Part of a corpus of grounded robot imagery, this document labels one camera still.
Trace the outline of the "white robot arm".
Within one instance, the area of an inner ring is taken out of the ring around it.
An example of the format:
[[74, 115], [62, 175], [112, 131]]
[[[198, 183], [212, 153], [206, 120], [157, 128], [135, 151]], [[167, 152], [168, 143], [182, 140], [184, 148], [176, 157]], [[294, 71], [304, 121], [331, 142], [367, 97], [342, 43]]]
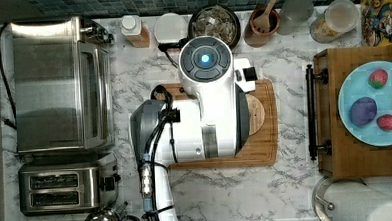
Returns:
[[249, 136], [248, 102], [233, 54], [221, 40], [195, 37], [180, 51], [184, 100], [165, 86], [130, 116], [131, 147], [140, 177], [144, 218], [178, 221], [168, 167], [180, 162], [234, 157]]

